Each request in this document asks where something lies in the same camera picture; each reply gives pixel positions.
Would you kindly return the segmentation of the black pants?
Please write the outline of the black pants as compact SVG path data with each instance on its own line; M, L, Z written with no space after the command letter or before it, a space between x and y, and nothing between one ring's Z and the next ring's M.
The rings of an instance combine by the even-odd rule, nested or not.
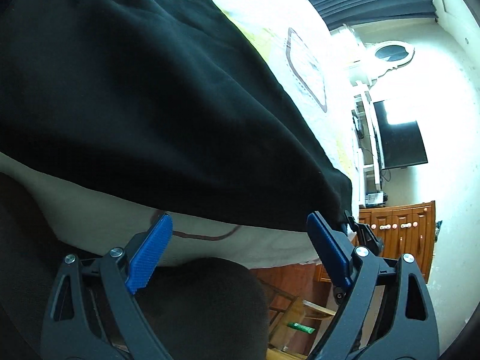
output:
M1 0L1 152L165 211L345 227L352 183L212 0Z

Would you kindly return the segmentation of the wooden cabinet with knobs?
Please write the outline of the wooden cabinet with knobs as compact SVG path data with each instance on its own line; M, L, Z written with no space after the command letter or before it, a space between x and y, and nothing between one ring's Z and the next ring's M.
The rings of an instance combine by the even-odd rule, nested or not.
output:
M435 242L435 202L362 208L358 222L367 224L382 239L384 258L412 254L427 281L431 273Z

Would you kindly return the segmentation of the black trouser leg of person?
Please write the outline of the black trouser leg of person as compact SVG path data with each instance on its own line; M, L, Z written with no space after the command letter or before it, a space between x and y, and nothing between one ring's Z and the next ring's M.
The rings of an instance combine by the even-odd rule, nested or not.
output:
M198 258L125 286L125 248L61 242L31 194L1 177L3 359L264 359L264 289L245 267Z

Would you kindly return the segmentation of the white tv shelf unit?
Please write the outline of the white tv shelf unit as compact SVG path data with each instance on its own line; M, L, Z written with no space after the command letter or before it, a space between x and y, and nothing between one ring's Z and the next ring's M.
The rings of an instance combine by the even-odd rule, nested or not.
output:
M382 206L384 155L374 100L366 84L358 81L352 87L354 108L352 121L358 142L360 174L360 207Z

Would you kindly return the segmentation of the black flat television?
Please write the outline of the black flat television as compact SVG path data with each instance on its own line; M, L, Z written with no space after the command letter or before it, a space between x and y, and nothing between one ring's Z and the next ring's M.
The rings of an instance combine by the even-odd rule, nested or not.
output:
M382 168L406 168L428 163L417 121L390 101L373 104L382 151Z

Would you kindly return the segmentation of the white oval vanity mirror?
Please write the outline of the white oval vanity mirror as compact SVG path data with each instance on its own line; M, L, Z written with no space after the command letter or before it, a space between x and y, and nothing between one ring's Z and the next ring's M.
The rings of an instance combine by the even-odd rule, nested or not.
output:
M371 55L370 72L379 78L409 64L415 55L415 47L404 41L383 41L371 46L368 52Z

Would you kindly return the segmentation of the patterned white bed sheet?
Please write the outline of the patterned white bed sheet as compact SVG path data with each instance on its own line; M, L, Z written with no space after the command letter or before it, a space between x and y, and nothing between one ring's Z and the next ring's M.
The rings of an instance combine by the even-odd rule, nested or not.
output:
M331 164L352 183L358 211L358 146L353 133L347 75L325 22L307 0L212 0L256 49L300 111ZM162 264L219 257L250 268L317 259L305 231L262 228L174 213L87 189L26 166L1 151L1 171L35 198L55 236L103 254L145 230L164 212L173 238Z

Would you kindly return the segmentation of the wooden chair frame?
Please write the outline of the wooden chair frame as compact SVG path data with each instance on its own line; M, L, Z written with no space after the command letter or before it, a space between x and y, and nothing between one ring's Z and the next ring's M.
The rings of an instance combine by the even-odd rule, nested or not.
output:
M259 282L267 297L270 318L266 358L307 359L307 355L289 349L290 341L296 332L309 336L315 333L316 329L305 325L304 320L331 320L336 312L278 289L263 280Z

